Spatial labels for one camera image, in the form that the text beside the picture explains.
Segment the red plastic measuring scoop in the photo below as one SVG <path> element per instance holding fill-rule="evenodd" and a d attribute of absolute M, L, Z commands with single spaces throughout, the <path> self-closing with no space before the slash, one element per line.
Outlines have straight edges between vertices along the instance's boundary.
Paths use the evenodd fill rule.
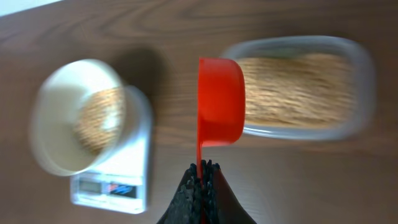
<path fill-rule="evenodd" d="M 226 58 L 200 58 L 197 82 L 197 174 L 202 148 L 227 146 L 243 133 L 245 86 L 240 66 Z"/>

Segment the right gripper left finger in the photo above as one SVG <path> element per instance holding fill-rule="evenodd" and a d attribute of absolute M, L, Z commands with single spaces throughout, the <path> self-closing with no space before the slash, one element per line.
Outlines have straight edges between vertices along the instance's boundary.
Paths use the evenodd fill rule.
<path fill-rule="evenodd" d="M 201 200 L 201 183 L 197 177 L 197 166 L 190 164 L 168 208 L 157 224 L 199 224 Z"/>

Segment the white digital kitchen scale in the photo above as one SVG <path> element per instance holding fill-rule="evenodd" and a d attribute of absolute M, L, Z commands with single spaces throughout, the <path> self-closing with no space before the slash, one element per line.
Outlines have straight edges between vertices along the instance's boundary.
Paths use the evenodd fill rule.
<path fill-rule="evenodd" d="M 138 88 L 125 87 L 127 113 L 116 153 L 70 179 L 75 205 L 139 214 L 147 210 L 153 112 Z"/>

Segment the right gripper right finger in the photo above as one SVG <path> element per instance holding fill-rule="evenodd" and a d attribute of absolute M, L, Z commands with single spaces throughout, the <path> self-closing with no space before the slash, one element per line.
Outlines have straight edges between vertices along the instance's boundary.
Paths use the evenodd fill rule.
<path fill-rule="evenodd" d="M 243 209 L 218 163 L 201 161 L 203 169 L 203 215 L 207 224 L 256 224 Z"/>

